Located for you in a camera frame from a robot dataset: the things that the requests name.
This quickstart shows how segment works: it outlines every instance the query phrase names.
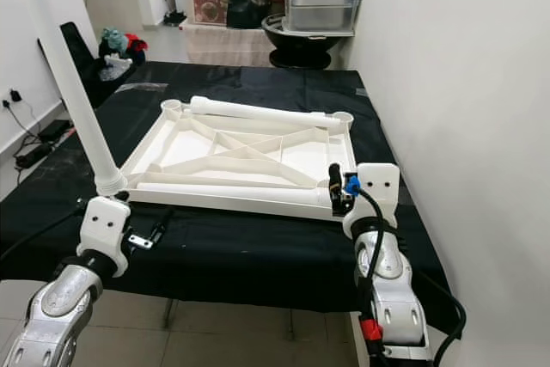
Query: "red component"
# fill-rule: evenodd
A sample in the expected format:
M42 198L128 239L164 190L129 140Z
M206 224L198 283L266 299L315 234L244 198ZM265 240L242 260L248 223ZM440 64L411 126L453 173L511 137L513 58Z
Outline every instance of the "red component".
M128 38L128 47L127 49L132 49L134 52L140 52L142 50L147 50L148 45L144 40L139 39L135 34L125 34Z
M376 320L363 320L359 321L361 324L361 331L363 331L364 339L368 341L377 341L382 339L382 327L376 322Z

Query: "cloth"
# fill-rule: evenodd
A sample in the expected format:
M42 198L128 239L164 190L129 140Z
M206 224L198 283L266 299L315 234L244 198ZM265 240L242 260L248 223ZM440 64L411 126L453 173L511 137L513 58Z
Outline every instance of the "cloth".
M136 52L146 51L149 49L147 42L139 39L135 34L126 34L125 36L128 38L128 49L132 49Z
M120 55L120 52L118 51L118 49L113 49L109 47L109 43L107 42L107 40L102 39L100 43L100 48L99 48L100 58L104 58L106 56L112 55L113 53L118 53Z
M130 41L124 34L115 28L104 28L101 32L101 39L106 40L109 48L116 51L121 57L128 49Z
M355 117L356 161L394 161L355 71L147 62L127 83L131 88L112 95L97 111L117 165L155 122L162 101L189 101L194 95L291 111L347 111ZM150 87L156 83L168 85ZM62 216L78 197L94 195L93 174L75 134L0 204L0 249ZM131 226L147 235L165 210L132 203ZM400 204L396 216L413 271L423 270L447 287L414 205ZM3 277L49 279L57 263L74 254L78 228L74 219L28 244L2 265ZM106 288L189 301L352 311L358 308L354 268L353 245L339 223L178 207L158 248L136 252L125 275ZM449 333L457 321L454 307L422 278L412 282L428 322Z
M145 52L144 51L134 51L133 49L128 49L126 51L126 56L131 58L133 63L136 66L139 66L145 62Z

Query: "power strip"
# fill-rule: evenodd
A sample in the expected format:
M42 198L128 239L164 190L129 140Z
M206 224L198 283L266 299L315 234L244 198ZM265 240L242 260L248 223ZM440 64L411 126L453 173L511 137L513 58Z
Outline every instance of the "power strip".
M25 155L15 157L15 165L21 169L31 168L40 159L48 156L53 151L52 144L42 144Z
M56 142L70 128L69 120L55 119L42 132L38 134L38 138L43 143Z

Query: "clear plastic container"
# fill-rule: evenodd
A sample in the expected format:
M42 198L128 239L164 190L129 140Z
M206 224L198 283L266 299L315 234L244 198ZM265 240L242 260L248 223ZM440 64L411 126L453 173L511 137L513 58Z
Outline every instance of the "clear plastic container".
M284 0L284 29L318 34L352 34L360 1Z

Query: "blue connector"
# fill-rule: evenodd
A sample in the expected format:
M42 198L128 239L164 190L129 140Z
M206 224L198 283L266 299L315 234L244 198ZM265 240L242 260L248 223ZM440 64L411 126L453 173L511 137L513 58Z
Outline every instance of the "blue connector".
M345 191L354 197L359 195L359 189L361 189L361 183L357 176L353 175L350 177L350 180L345 185Z

